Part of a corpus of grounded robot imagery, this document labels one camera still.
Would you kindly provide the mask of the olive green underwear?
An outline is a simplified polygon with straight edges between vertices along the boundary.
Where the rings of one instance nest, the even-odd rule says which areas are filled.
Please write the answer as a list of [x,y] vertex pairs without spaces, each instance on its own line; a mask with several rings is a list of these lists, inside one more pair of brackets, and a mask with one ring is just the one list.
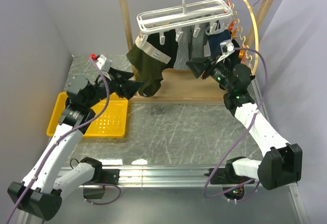
[[143,41],[142,36],[136,38],[126,57],[137,71],[135,80],[143,83],[138,89],[139,95],[153,96],[161,87],[162,71],[171,61],[171,57],[151,43]]

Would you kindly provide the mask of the white clip hanger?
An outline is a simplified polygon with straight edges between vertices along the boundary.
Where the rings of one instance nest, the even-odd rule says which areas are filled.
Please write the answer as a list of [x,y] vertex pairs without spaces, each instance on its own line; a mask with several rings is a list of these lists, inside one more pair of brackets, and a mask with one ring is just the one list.
[[194,26],[193,37],[198,37],[201,30],[200,25],[209,24],[209,32],[218,29],[218,20],[222,20],[221,30],[225,30],[233,11],[223,0],[206,0],[187,4],[182,0],[181,6],[147,11],[137,15],[137,24],[141,36],[141,46],[145,46],[148,37],[159,34],[159,43],[165,43],[165,32],[175,30],[175,41],[179,42],[184,35],[183,28]]

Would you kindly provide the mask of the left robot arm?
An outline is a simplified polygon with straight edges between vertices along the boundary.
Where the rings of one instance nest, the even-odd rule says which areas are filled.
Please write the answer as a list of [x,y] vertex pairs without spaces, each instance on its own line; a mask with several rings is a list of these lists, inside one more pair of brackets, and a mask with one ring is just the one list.
[[111,94],[131,99],[142,87],[133,81],[133,73],[110,68],[100,73],[91,83],[86,76],[73,78],[66,94],[65,108],[55,133],[45,151],[21,182],[12,182],[8,194],[14,209],[32,214],[44,221],[51,220],[59,211],[62,201],[80,185],[102,181],[102,163],[86,157],[62,177],[57,177],[62,165],[82,139],[90,124],[100,117],[92,107],[100,101],[109,101]]

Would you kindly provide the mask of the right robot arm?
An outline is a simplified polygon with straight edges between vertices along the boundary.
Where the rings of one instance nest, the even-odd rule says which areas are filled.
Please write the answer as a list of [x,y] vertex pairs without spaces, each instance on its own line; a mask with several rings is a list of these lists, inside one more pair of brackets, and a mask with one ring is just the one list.
[[231,66],[229,59],[217,62],[210,58],[195,58],[187,66],[196,78],[211,77],[226,91],[226,109],[247,129],[263,155],[261,161],[246,157],[228,160],[223,176],[231,183],[241,178],[256,179],[267,190],[298,182],[302,149],[283,138],[260,112],[248,92],[255,77],[250,68],[240,63]]

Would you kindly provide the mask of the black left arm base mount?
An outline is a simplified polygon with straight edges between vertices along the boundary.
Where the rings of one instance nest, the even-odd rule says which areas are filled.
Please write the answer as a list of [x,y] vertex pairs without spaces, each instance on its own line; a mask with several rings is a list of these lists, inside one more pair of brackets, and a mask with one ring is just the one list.
[[[104,206],[109,205],[117,201],[121,194],[122,190],[118,186],[120,177],[119,169],[102,169],[100,173],[96,173],[96,177],[92,180],[88,180],[82,184],[83,190],[83,198],[84,201],[96,206]],[[113,188],[118,191],[116,197],[108,202],[94,202],[94,200],[101,200],[107,188]]]

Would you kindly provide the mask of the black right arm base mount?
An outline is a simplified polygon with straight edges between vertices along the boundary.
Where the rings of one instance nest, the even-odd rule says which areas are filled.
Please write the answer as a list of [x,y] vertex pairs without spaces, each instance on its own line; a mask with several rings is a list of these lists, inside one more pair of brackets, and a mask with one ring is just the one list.
[[[250,180],[249,177],[237,176],[235,173],[232,173],[231,169],[227,167],[219,168],[212,179],[210,180],[211,185],[239,185],[246,181]],[[239,201],[242,200],[245,196],[245,187],[241,186],[234,190],[231,190],[224,194],[228,200]]]

